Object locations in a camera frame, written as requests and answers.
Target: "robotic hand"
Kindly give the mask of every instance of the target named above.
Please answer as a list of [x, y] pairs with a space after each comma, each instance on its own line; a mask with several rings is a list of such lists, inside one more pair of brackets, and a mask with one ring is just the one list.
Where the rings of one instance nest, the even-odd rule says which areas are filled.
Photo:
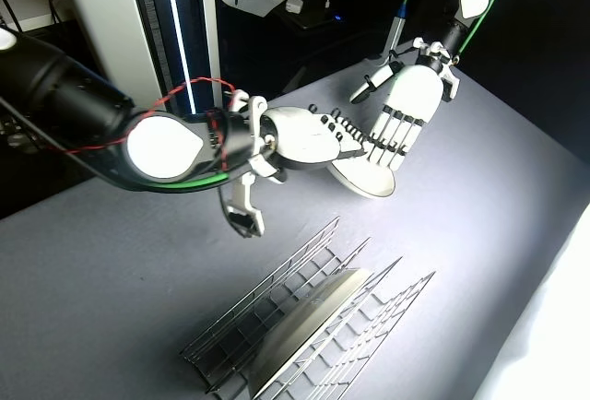
[[56, 48], [1, 27], [0, 105], [38, 145], [44, 141], [125, 190], [193, 193], [232, 182], [231, 199], [220, 200], [243, 237], [265, 232], [250, 200], [256, 177], [283, 183], [285, 169], [322, 168], [364, 154], [315, 107], [269, 110], [265, 98], [241, 90], [233, 91], [227, 110], [184, 117], [139, 110]]
[[428, 42], [413, 41], [419, 56], [414, 65], [396, 60], [395, 47], [406, 20], [406, 0], [394, 19], [382, 55], [385, 64], [352, 93], [350, 102], [361, 103], [385, 82], [393, 79], [383, 111], [363, 147], [367, 154], [358, 159], [337, 160], [330, 171], [348, 188], [366, 196], [387, 196], [395, 189], [397, 171], [414, 146], [422, 128], [436, 113], [441, 100], [454, 99], [459, 79], [451, 67], [471, 39], [493, 0], [450, 0], [450, 14]]

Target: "tabletop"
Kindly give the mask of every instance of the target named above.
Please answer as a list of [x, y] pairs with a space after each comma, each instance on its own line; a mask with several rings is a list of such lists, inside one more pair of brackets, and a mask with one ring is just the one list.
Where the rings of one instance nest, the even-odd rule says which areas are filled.
[[[363, 62], [271, 106], [339, 107], [368, 129], [387, 88], [347, 97]], [[0, 398], [195, 399], [178, 353], [335, 216], [333, 248], [436, 274], [348, 398], [471, 398], [590, 199], [590, 170], [463, 74], [369, 200], [328, 171], [258, 181], [266, 234], [243, 240], [214, 191], [143, 194], [91, 180], [0, 221]]]

